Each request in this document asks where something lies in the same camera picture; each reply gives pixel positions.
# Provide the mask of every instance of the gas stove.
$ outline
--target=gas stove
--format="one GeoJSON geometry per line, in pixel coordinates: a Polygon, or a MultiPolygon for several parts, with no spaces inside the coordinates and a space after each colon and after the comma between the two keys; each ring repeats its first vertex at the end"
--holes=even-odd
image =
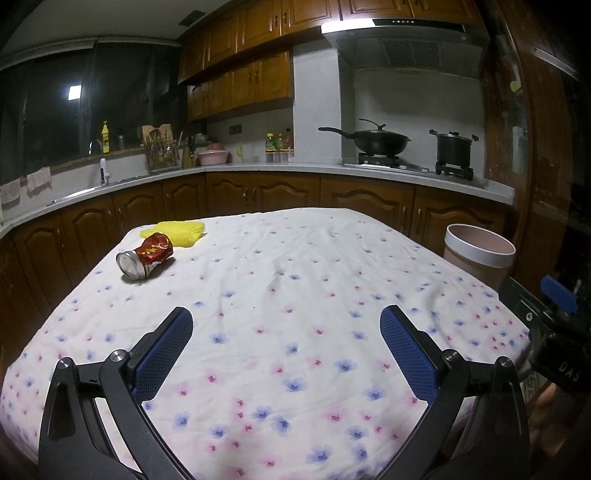
{"type": "Polygon", "coordinates": [[[471,185],[474,187],[484,188],[484,184],[481,182],[466,177],[470,176],[470,172],[463,171],[460,168],[441,168],[436,165],[435,169],[432,170],[428,167],[422,167],[419,165],[413,165],[405,161],[401,161],[398,157],[384,157],[380,155],[366,155],[359,154],[358,163],[347,163],[343,160],[343,166],[347,168],[360,168],[364,170],[378,170],[378,171],[391,171],[396,173],[405,173],[409,175],[416,175],[420,177],[431,177],[434,179],[453,181],[455,183],[461,183],[464,185],[471,185]]]}

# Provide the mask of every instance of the countertop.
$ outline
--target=countertop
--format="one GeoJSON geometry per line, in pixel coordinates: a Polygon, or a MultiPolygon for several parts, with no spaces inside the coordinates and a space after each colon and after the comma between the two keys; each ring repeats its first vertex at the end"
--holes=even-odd
{"type": "Polygon", "coordinates": [[[127,189],[137,185],[143,185],[153,181],[160,181],[165,179],[171,179],[175,177],[182,177],[184,175],[191,175],[195,173],[201,173],[204,171],[291,171],[300,173],[326,173],[336,175],[349,175],[354,177],[366,177],[372,179],[384,179],[394,180],[403,183],[412,183],[415,185],[423,185],[427,187],[434,187],[443,190],[452,190],[454,192],[465,193],[468,195],[474,195],[496,202],[501,202],[506,205],[513,205],[515,190],[511,187],[497,183],[492,180],[485,180],[484,187],[466,185],[461,183],[455,183],[440,178],[416,176],[410,173],[400,173],[396,171],[377,171],[377,170],[364,170],[361,168],[349,168],[338,164],[326,164],[326,163],[281,163],[281,164],[268,164],[268,163],[234,163],[215,165],[210,167],[196,167],[186,168],[184,170],[173,170],[165,173],[147,175],[144,177],[137,177],[133,179],[121,180],[117,183],[94,187],[91,189],[82,190],[80,192],[72,193],[61,199],[54,200],[47,206],[43,206],[27,213],[19,215],[15,218],[6,220],[0,225],[0,238],[6,235],[12,228],[22,225],[23,223],[33,220],[46,213],[59,210],[60,208],[73,205],[74,203],[82,202],[105,193],[113,193],[118,190],[127,189]]]}

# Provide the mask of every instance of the yellow bottle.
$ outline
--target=yellow bottle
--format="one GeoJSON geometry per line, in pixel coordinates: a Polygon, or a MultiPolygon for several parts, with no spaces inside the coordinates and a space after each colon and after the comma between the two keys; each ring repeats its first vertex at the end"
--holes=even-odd
{"type": "Polygon", "coordinates": [[[109,153],[109,129],[107,128],[107,121],[103,122],[103,153],[109,153]]]}

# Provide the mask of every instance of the crushed soda can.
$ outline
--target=crushed soda can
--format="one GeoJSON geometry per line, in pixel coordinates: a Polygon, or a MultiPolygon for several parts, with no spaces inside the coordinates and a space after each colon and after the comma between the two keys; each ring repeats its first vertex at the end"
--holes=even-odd
{"type": "Polygon", "coordinates": [[[150,235],[135,250],[117,254],[117,265],[132,280],[145,280],[150,272],[173,254],[173,243],[160,232],[150,235]]]}

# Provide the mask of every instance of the black pot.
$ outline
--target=black pot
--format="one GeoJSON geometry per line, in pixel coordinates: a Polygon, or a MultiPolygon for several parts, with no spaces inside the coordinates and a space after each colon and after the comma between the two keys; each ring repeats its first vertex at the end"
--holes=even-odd
{"type": "Polygon", "coordinates": [[[394,158],[400,152],[402,152],[407,143],[410,142],[410,138],[406,135],[396,134],[394,132],[388,132],[382,130],[386,124],[378,125],[376,122],[360,118],[364,122],[371,122],[378,127],[377,130],[360,130],[354,134],[348,134],[338,128],[333,127],[319,127],[318,130],[321,132],[334,132],[342,135],[345,138],[355,140],[355,145],[367,153],[367,155],[384,155],[389,158],[394,158]]]}
{"type": "Polygon", "coordinates": [[[440,165],[457,165],[460,168],[470,167],[470,147],[472,141],[478,142],[478,137],[460,137],[458,132],[438,134],[435,130],[429,130],[431,135],[437,137],[437,163],[440,165]]]}

